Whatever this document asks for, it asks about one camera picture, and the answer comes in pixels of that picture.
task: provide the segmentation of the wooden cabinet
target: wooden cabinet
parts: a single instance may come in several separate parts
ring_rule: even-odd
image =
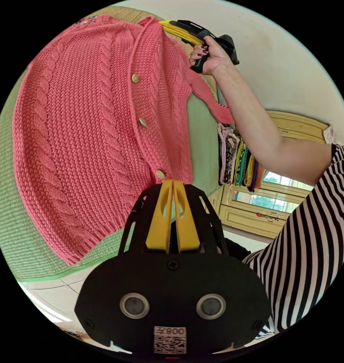
[[[325,144],[323,132],[328,125],[293,113],[268,111],[271,119],[279,128],[282,136],[293,139],[314,140]]]
[[[325,143],[323,132],[328,125],[291,113],[268,113],[284,137]],[[261,188],[255,189],[254,193],[243,186],[224,185],[211,195],[210,201],[213,201],[222,224],[275,238],[289,215],[312,189],[295,180],[268,173]]]

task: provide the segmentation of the pink cardigan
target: pink cardigan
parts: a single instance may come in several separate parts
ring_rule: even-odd
[[[15,180],[37,230],[69,265],[122,229],[161,177],[193,182],[192,92],[233,124],[189,66],[157,19],[109,15],[72,25],[30,63],[13,115]]]

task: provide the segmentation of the gold button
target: gold button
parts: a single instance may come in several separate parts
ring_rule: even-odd
[[[148,121],[147,120],[144,120],[143,118],[140,118],[139,119],[139,122],[144,127],[147,127],[148,126]]]
[[[159,179],[165,179],[165,174],[161,170],[157,170],[156,175]]]
[[[139,76],[135,73],[131,76],[131,80],[133,83],[138,83],[139,82]]]

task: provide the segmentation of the screw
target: screw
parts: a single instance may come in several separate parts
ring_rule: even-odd
[[[86,319],[86,327],[88,329],[93,329],[94,328],[94,323],[90,319]]]
[[[178,269],[179,267],[179,262],[176,260],[170,260],[167,263],[167,267],[171,270],[171,271],[175,271],[176,269]]]
[[[254,322],[251,326],[251,329],[253,331],[260,331],[260,329],[262,328],[262,321],[261,320],[256,320],[256,322]]]

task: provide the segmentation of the black and white stripes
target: black and white stripes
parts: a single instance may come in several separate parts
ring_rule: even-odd
[[[271,302],[272,316],[257,339],[288,329],[319,302],[344,262],[344,147],[332,145],[330,167],[278,237],[243,262]]]

